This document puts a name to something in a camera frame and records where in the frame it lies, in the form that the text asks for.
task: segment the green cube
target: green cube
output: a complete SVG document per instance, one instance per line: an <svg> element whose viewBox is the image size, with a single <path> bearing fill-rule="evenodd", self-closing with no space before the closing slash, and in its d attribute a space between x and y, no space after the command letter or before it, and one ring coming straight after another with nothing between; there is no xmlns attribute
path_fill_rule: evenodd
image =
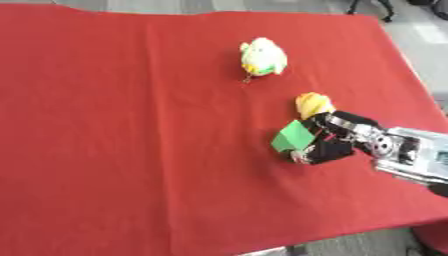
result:
<svg viewBox="0 0 448 256"><path fill-rule="evenodd" d="M302 151L307 148L314 139L315 136L311 134L302 123L294 120L275 136L271 145L279 153L285 150Z"/></svg>

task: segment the metal robot arm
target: metal robot arm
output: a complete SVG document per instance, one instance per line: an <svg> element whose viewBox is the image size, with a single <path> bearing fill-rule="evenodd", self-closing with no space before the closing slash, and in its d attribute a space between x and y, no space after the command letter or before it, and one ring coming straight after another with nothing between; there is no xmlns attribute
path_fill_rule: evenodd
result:
<svg viewBox="0 0 448 256"><path fill-rule="evenodd" d="M352 155L358 148L372 156L375 169L448 197L448 134L384 129L372 119L342 111L318 114L303 123L318 135L305 152L291 152L296 161L319 164Z"/></svg>

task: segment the yellow toy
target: yellow toy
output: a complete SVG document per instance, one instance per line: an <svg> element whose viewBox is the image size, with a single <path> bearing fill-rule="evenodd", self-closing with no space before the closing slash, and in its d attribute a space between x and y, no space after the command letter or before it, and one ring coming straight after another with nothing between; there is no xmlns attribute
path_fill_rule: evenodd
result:
<svg viewBox="0 0 448 256"><path fill-rule="evenodd" d="M298 96L296 98L296 107L302 120L306 120L315 114L324 112L333 113L336 111L336 108L333 106L328 96L315 92L309 92Z"/></svg>
<svg viewBox="0 0 448 256"><path fill-rule="evenodd" d="M280 75L288 64L283 50L264 37L256 38L250 44L242 43L240 51L241 65L248 75L246 82L251 76Z"/></svg>

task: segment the table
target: table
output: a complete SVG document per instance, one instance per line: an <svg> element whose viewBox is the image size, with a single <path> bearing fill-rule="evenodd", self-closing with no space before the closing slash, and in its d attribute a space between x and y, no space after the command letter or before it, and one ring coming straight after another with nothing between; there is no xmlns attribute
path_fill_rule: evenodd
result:
<svg viewBox="0 0 448 256"><path fill-rule="evenodd" d="M309 91L448 131L372 18L0 7L1 255L231 255L448 218L366 156L309 167L269 146ZM257 36L289 67L243 86Z"/></svg>

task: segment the yellow plush toy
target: yellow plush toy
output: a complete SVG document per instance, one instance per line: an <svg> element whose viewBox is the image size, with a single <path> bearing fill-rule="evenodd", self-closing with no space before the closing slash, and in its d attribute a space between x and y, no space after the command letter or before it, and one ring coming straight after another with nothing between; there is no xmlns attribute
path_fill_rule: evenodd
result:
<svg viewBox="0 0 448 256"><path fill-rule="evenodd" d="M328 96L315 92L309 92L298 96L296 98L296 107L302 120L306 120L315 114L324 112L333 113L336 111L336 108L331 104L331 100Z"/></svg>

